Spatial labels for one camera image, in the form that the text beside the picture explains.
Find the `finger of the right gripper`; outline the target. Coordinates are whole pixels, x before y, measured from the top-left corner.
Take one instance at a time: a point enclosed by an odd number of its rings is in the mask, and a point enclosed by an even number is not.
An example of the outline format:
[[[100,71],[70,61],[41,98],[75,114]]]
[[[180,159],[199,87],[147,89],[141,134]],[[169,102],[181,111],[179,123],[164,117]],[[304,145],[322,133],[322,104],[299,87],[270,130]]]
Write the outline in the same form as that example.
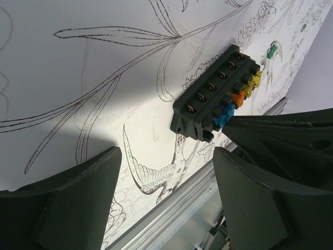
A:
[[[332,109],[275,116],[233,116],[222,132],[258,167],[332,191]]]

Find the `floral printed table mat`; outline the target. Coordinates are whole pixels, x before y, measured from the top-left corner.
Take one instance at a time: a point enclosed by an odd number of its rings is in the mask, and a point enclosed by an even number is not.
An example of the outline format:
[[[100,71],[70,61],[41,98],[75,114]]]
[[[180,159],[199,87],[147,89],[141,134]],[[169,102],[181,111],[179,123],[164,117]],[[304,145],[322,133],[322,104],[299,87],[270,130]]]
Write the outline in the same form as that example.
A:
[[[235,113],[264,114],[287,94],[331,8],[332,1],[1,1],[1,189],[119,147],[121,105],[154,96],[173,106],[232,44],[262,71]]]

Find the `green blade fuse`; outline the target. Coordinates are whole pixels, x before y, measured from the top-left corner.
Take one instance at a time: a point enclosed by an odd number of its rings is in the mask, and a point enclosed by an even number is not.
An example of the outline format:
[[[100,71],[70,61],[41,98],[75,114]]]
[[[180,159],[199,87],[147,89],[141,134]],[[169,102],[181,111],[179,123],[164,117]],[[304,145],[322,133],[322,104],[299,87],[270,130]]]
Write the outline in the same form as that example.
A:
[[[277,50],[276,45],[271,45],[270,49],[267,51],[266,58],[271,59]]]

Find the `black fuse box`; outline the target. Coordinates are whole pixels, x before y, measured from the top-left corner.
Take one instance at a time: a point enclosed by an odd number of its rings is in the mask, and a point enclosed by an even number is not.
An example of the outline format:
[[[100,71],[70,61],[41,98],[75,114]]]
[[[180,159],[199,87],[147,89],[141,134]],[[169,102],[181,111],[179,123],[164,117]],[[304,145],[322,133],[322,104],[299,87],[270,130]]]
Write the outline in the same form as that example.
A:
[[[260,66],[231,45],[173,104],[172,132],[211,142],[244,101]]]

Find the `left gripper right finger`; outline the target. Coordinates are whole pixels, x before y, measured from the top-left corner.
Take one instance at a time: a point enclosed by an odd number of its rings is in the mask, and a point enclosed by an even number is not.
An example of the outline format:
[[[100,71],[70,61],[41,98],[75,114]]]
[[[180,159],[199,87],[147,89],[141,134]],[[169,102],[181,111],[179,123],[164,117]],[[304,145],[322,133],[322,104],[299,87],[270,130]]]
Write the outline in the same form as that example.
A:
[[[213,166],[233,249],[332,249],[332,192],[279,177],[222,147]]]

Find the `aluminium rail frame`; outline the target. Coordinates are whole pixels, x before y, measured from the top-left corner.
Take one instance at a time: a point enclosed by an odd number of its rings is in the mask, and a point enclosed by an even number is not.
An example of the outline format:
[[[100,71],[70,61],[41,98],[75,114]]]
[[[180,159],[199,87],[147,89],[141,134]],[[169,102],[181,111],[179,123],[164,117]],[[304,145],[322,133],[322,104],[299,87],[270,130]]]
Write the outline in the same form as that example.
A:
[[[171,132],[171,112],[171,103],[154,96],[121,105],[122,165],[102,249],[159,248],[215,191],[214,148],[234,144],[221,132],[212,142]]]

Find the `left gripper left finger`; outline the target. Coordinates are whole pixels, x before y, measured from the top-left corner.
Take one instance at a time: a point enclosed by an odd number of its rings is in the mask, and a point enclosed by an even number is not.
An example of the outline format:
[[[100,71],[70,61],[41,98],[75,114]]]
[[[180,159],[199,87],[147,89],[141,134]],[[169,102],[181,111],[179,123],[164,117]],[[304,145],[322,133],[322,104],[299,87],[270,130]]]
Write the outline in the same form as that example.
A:
[[[1,249],[100,249],[122,161],[111,147],[16,191],[1,191]]]

